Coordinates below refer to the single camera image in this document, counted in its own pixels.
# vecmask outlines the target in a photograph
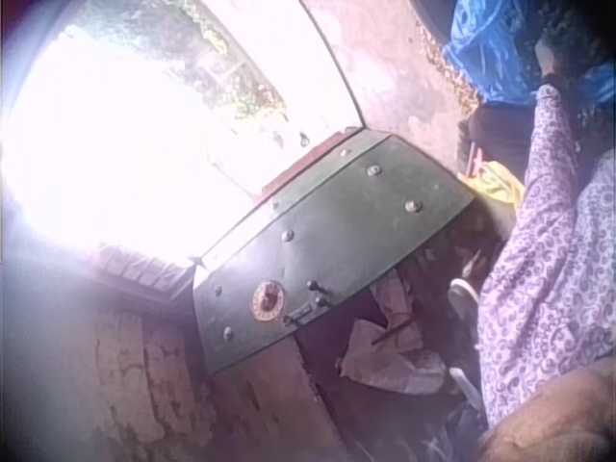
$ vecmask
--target plastic bag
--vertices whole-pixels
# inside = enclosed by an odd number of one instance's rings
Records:
[[[515,39],[527,30],[527,0],[458,0],[446,60],[460,69],[485,101],[534,104],[538,82],[529,82]],[[591,68],[577,82],[588,104],[614,98],[614,63]]]

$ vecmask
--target purple patterned cloth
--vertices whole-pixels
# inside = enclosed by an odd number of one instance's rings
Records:
[[[577,184],[563,100],[544,85],[537,92],[524,203],[479,304],[490,426],[546,381],[614,348],[614,151],[602,156],[581,193]]]

